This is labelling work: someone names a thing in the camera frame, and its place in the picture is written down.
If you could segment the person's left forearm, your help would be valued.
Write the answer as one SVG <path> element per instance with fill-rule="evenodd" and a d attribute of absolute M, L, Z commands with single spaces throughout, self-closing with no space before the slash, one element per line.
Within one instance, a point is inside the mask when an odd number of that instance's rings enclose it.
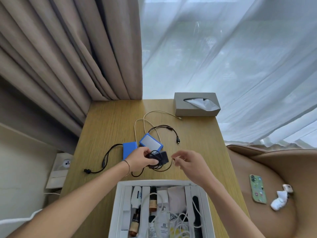
<path fill-rule="evenodd" d="M 98 203 L 126 176 L 119 164 L 44 208 L 6 238 L 71 238 Z"/>

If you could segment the small amber bottle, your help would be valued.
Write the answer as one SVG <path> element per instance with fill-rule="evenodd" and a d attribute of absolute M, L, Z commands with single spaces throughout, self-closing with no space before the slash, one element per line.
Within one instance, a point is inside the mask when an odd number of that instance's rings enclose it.
<path fill-rule="evenodd" d="M 140 217 L 141 217 L 141 207 L 137 208 L 133 214 L 133 218 L 129 227 L 128 235 L 129 237 L 136 237 L 139 232 L 140 227 Z"/>

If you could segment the person's right forearm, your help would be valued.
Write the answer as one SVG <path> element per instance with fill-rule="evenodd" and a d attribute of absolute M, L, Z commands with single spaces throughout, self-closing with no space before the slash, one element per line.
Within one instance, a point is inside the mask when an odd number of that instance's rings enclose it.
<path fill-rule="evenodd" d="M 265 238 L 218 180 L 195 183 L 208 194 L 229 238 Z"/>

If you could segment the white squeeze tube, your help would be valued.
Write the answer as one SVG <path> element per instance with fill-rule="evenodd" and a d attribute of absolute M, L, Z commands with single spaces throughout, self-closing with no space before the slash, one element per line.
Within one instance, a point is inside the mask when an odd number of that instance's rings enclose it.
<path fill-rule="evenodd" d="M 157 218 L 158 238 L 170 238 L 170 212 L 160 213 Z"/>

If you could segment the green phone with stickers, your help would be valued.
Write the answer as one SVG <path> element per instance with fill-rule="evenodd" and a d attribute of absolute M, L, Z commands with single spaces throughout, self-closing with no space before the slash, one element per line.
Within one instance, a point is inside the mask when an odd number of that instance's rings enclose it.
<path fill-rule="evenodd" d="M 267 204 L 262 177 L 249 175 L 252 199 L 256 203 Z"/>

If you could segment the white wall socket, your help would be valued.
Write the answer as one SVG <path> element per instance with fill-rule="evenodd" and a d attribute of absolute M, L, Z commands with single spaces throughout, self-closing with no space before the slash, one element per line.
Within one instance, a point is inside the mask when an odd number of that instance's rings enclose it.
<path fill-rule="evenodd" d="M 46 189 L 63 187 L 72 159 L 73 155 L 71 154 L 57 153 Z"/>

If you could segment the person's right hand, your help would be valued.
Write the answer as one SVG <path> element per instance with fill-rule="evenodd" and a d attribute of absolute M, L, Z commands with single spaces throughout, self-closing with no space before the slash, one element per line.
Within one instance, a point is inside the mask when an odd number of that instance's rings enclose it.
<path fill-rule="evenodd" d="M 171 157 L 173 160 L 186 161 L 186 168 L 182 169 L 183 172 L 192 182 L 202 188 L 206 188 L 214 178 L 204 158 L 195 151 L 179 150 Z"/>

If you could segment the white tube with black cap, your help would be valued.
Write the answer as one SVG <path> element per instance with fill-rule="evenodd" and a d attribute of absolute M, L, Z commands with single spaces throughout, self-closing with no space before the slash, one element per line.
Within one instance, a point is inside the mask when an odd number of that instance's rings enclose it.
<path fill-rule="evenodd" d="M 149 216 L 148 238 L 157 238 L 155 229 L 155 215 Z"/>

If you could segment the white sheer curtain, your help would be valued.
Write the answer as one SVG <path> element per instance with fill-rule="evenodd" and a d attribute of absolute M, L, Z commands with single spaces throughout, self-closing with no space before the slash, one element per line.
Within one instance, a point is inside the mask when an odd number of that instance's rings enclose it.
<path fill-rule="evenodd" d="M 317 0 L 138 0 L 143 99 L 214 92 L 226 143 L 317 148 Z"/>

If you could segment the person's left hand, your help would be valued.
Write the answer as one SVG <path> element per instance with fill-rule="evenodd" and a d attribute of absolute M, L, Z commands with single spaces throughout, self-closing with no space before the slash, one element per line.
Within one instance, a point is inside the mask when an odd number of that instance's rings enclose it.
<path fill-rule="evenodd" d="M 145 168 L 144 159 L 151 150 L 148 147 L 140 147 L 135 149 L 125 160 L 122 162 L 127 166 L 127 175 L 132 172 L 140 171 Z"/>

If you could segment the blue box with white panel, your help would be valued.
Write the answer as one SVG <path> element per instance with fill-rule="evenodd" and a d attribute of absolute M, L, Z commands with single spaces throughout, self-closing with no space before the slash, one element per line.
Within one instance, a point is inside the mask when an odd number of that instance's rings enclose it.
<path fill-rule="evenodd" d="M 163 148 L 163 144 L 153 138 L 149 133 L 139 141 L 139 145 L 142 147 L 148 147 L 151 151 L 160 151 Z"/>

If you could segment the white fabric pouch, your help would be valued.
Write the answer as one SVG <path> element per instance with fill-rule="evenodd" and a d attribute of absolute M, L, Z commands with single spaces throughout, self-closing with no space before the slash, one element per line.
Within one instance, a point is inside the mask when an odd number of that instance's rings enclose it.
<path fill-rule="evenodd" d="M 187 210 L 184 186 L 174 186 L 167 189 L 169 196 L 169 211 L 179 214 Z"/>

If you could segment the grey tissue box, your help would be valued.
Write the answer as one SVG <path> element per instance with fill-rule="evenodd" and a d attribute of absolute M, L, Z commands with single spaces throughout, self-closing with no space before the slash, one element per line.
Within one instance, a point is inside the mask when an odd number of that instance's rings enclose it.
<path fill-rule="evenodd" d="M 207 112 L 207 111 L 201 110 L 199 108 L 196 108 L 195 106 L 193 106 L 187 102 L 184 102 L 184 99 L 191 99 L 191 98 L 210 99 L 220 107 L 216 93 L 175 92 L 175 94 L 174 94 L 174 110 L 175 110 L 176 116 L 180 116 L 180 117 L 213 116 L 213 117 L 216 117 L 219 114 L 220 110 Z"/>

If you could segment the white handheld device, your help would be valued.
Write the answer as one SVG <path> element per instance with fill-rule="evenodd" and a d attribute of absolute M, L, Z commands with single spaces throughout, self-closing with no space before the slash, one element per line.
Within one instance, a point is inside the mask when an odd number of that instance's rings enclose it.
<path fill-rule="evenodd" d="M 134 186 L 131 196 L 131 206 L 133 209 L 138 209 L 141 206 L 142 201 L 142 187 Z"/>

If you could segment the crumpled white cloth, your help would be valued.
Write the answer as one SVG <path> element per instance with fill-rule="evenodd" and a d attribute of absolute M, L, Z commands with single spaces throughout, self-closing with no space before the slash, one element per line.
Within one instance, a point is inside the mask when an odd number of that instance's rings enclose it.
<path fill-rule="evenodd" d="M 281 208 L 285 207 L 288 201 L 287 191 L 277 191 L 277 198 L 272 201 L 271 208 L 274 211 L 279 211 Z"/>

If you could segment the beige curtain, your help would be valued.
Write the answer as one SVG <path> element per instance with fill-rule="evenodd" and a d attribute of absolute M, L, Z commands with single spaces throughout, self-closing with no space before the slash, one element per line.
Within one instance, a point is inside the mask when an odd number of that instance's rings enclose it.
<path fill-rule="evenodd" d="M 92 101 L 142 99 L 138 0 L 0 0 L 0 123 L 73 154 Z"/>

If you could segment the white tissue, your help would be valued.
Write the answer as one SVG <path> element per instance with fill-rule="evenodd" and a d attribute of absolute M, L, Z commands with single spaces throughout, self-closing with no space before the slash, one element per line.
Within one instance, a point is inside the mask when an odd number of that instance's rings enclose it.
<path fill-rule="evenodd" d="M 184 99 L 184 102 L 187 102 L 195 106 L 196 108 L 199 108 L 207 112 L 220 110 L 220 107 L 210 99 L 191 98 L 191 99 Z"/>

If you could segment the dark brown bottle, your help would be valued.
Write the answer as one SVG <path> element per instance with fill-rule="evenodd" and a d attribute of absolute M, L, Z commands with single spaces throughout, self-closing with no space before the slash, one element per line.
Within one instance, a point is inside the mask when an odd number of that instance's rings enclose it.
<path fill-rule="evenodd" d="M 157 211 L 157 188 L 150 187 L 150 195 L 149 195 L 149 212 Z"/>

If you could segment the black power adapter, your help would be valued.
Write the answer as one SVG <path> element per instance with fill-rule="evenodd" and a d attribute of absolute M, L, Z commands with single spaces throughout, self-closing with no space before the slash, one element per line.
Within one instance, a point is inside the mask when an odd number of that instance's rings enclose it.
<path fill-rule="evenodd" d="M 148 167 L 151 169 L 161 168 L 163 165 L 169 162 L 167 153 L 165 151 L 153 150 L 152 152 L 147 154 L 145 157 L 148 159 L 154 159 L 158 161 L 156 165 L 148 165 Z"/>

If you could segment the plain blue box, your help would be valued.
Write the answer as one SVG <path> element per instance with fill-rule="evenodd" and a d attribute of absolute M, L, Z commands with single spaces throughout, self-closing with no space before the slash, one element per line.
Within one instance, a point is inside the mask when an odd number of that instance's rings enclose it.
<path fill-rule="evenodd" d="M 122 160 L 125 160 L 138 147 L 136 141 L 123 143 L 122 146 L 123 146 Z"/>

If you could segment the white organizer tray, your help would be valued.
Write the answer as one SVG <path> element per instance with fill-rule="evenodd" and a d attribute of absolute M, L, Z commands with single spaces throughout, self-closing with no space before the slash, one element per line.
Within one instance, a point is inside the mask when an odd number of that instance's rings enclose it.
<path fill-rule="evenodd" d="M 206 192 L 188 180 L 130 180 L 117 185 L 108 238 L 130 238 L 129 227 L 136 209 L 131 206 L 134 186 L 142 187 L 141 217 L 136 237 L 148 238 L 149 216 L 155 215 L 155 229 L 158 238 L 157 218 L 169 211 L 167 189 L 184 186 L 187 210 L 173 214 L 170 212 L 170 238 L 216 238 L 212 215 Z M 150 187 L 157 188 L 157 211 L 149 212 Z"/>

